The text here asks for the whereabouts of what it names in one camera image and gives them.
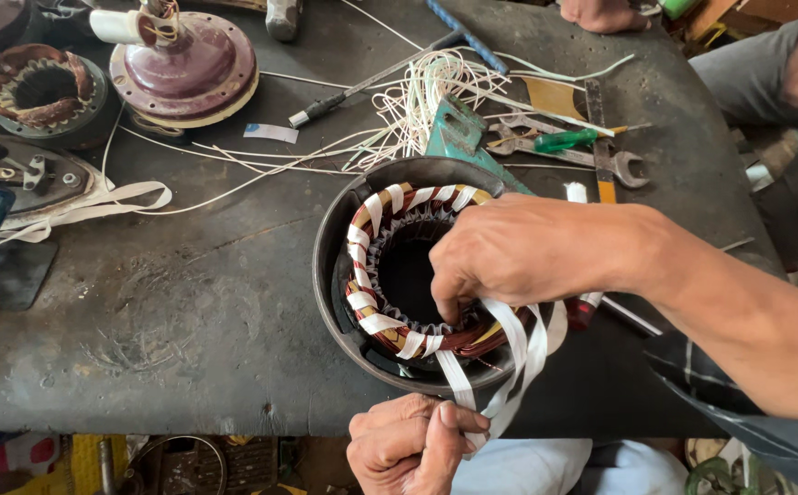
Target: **white cloth strip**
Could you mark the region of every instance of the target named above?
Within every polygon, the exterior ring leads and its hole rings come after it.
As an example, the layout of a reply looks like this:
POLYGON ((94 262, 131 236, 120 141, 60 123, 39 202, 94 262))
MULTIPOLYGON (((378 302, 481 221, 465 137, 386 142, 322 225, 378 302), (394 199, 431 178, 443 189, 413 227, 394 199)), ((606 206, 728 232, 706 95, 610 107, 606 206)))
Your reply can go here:
POLYGON ((399 327, 405 326, 405 323, 402 323, 399 320, 393 320, 393 318, 384 316, 381 313, 374 313, 371 316, 365 316, 362 320, 359 320, 359 324, 362 325, 363 330, 365 330, 365 332, 367 332, 370 336, 373 336, 374 334, 382 332, 386 329, 398 329, 399 327))
POLYGON ((466 208, 466 205, 472 200, 472 195, 477 193, 478 189, 472 186, 463 187, 463 189, 457 195, 457 199, 454 200, 451 208, 454 211, 460 211, 463 208, 466 208))
POLYGON ((368 209, 368 214, 371 215, 371 235, 378 237, 380 218, 384 216, 384 206, 380 202, 380 195, 374 193, 371 197, 366 199, 365 208, 368 209))
MULTIPOLYGON (((436 351, 436 358, 438 359, 438 364, 442 366, 442 372, 445 373, 448 384, 451 385, 454 400, 457 401, 457 404, 472 411, 477 411, 475 409, 475 395, 472 393, 472 385, 469 383, 466 374, 463 373, 463 368, 459 366, 454 353, 451 351, 436 351)), ((488 442, 488 439, 481 433, 466 433, 466 438, 475 445, 476 452, 488 442)), ((469 460, 472 459, 472 456, 467 454, 463 458, 469 460)))
POLYGON ((456 188, 457 186, 442 186, 436 197, 432 198, 432 201, 447 201, 451 199, 451 195, 456 188))
POLYGON ((148 181, 137 182, 127 186, 119 187, 111 192, 107 191, 104 184, 100 185, 101 191, 90 193, 90 196, 74 203, 71 209, 63 213, 54 214, 44 220, 34 222, 16 231, 1 231, 0 238, 6 237, 1 242, 13 241, 15 239, 25 242, 42 242, 50 237, 53 227, 74 224, 83 220, 97 219, 116 215, 119 213, 129 213, 130 211, 145 211, 147 209, 158 209, 169 204, 173 200, 173 191, 160 182, 148 181), (115 204, 122 199, 141 196, 158 189, 163 189, 158 199, 149 206, 138 206, 135 204, 115 204))
POLYGON ((378 309, 378 303, 371 297, 366 291, 359 291, 353 292, 349 296, 347 296, 347 302, 349 302, 349 306, 353 308, 353 311, 358 311, 362 308, 368 308, 370 306, 378 309))
POLYGON ((393 204, 393 215, 402 209, 402 204, 405 203, 405 191, 399 184, 393 184, 386 188, 386 192, 390 193, 390 202, 393 204))
POLYGON ((530 386, 534 378, 546 366, 546 357, 548 355, 548 336, 552 332, 560 332, 561 328, 566 332, 567 330, 567 308, 564 306, 563 301, 555 302, 555 309, 552 310, 552 319, 548 322, 548 329, 543 324, 542 315, 539 313, 538 305, 530 305, 528 308, 534 312, 536 316, 536 325, 534 331, 530 335, 530 343, 527 345, 527 366, 524 370, 524 379, 521 381, 521 389, 517 394, 506 402, 503 410, 499 412, 490 421, 490 437, 498 439, 509 427, 509 424, 515 418, 517 410, 521 407, 521 400, 524 398, 527 388, 530 386))
POLYGON ((402 350, 396 353, 397 358, 402 359, 411 359, 414 357, 414 353, 417 352, 417 349, 420 348, 420 344, 424 342, 426 335, 410 331, 405 335, 405 346, 402 347, 402 350))
POLYGON ((584 184, 571 182, 564 184, 567 187, 567 201, 571 203, 588 203, 588 194, 584 184))
POLYGON ((408 206, 408 209, 412 209, 424 201, 429 201, 429 198, 432 197, 432 193, 435 190, 435 187, 424 187, 422 189, 417 189, 417 192, 414 193, 414 198, 411 200, 411 204, 408 206))
POLYGON ((512 349, 512 358, 515 361, 515 371, 512 377, 507 379, 503 386, 496 390, 496 393, 488 403, 488 407, 481 411, 484 416, 492 418, 503 409, 503 404, 508 400, 509 393, 515 388, 517 379, 524 369, 527 361, 527 334, 524 331, 524 325, 517 319, 508 304, 492 298, 481 298, 481 304, 503 325, 503 333, 509 341, 509 348, 512 349))
POLYGON ((347 241, 356 242, 357 244, 362 245, 364 249, 368 249, 368 243, 371 240, 368 238, 368 234, 365 233, 364 230, 353 224, 350 224, 349 230, 347 230, 347 241))
POLYGON ((371 289, 371 279, 365 269, 353 267, 353 273, 356 275, 356 282, 360 287, 371 289))
POLYGON ((354 262, 359 262, 362 266, 368 266, 365 260, 365 249, 361 244, 348 244, 347 252, 354 262))
POLYGON ((426 339, 426 351, 421 358, 428 358, 435 351, 438 351, 438 348, 441 347, 442 340, 444 338, 444 335, 429 335, 426 339))

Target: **green screwdriver handle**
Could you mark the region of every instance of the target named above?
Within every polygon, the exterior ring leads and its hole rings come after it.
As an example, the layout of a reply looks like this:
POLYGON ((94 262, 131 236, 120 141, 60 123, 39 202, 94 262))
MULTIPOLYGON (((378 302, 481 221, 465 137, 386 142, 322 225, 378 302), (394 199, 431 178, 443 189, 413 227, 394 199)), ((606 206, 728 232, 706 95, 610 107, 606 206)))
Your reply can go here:
POLYGON ((598 138, 594 129, 571 130, 556 134, 542 134, 534 140, 534 149, 538 153, 551 153, 566 150, 577 144, 592 144, 598 138))

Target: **white tube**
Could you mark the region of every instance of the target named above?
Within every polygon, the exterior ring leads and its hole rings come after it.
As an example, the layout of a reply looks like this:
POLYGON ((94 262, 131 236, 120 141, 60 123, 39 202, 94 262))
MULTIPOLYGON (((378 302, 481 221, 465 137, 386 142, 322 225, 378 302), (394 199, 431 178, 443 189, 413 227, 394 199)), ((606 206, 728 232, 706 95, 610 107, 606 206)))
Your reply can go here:
POLYGON ((90 26, 96 36, 107 43, 152 46, 157 42, 157 35, 144 28, 153 28, 151 18, 140 11, 92 11, 90 26))

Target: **screw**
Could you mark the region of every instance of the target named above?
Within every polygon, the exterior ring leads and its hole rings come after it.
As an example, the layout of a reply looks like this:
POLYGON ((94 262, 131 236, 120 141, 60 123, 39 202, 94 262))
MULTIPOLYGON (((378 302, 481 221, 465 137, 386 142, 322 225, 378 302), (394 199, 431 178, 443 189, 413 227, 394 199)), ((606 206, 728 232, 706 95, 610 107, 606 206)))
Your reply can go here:
POLYGON ((63 175, 63 184, 69 187, 78 187, 81 185, 81 179, 75 174, 63 175))

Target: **blue handle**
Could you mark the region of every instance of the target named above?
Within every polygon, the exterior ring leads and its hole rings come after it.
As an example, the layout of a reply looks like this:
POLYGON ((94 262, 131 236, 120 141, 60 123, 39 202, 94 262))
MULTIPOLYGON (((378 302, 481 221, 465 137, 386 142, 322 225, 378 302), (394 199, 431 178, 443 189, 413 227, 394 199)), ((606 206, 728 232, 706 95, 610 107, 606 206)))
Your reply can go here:
POLYGON ((466 38, 466 42, 469 43, 469 46, 472 47, 478 55, 481 55, 481 58, 496 69, 497 72, 504 76, 509 73, 509 66, 500 60, 500 57, 496 56, 488 47, 484 46, 484 43, 470 33, 469 29, 463 26, 456 17, 453 17, 446 11, 445 7, 439 5, 437 0, 426 0, 426 5, 429 6, 433 12, 436 12, 436 15, 445 21, 445 24, 447 24, 449 28, 463 33, 463 37, 466 38))

